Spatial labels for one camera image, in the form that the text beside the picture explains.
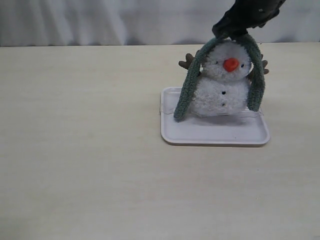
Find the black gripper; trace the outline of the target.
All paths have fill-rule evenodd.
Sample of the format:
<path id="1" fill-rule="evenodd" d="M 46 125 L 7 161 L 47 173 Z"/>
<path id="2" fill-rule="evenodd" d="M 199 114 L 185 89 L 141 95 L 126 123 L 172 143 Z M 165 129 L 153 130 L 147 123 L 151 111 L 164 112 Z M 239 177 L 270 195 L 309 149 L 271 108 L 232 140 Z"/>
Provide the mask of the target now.
<path id="1" fill-rule="evenodd" d="M 277 17 L 285 0 L 236 0 L 223 17 L 213 25 L 217 39 L 236 39 L 248 34 L 248 29 L 263 28 Z"/>

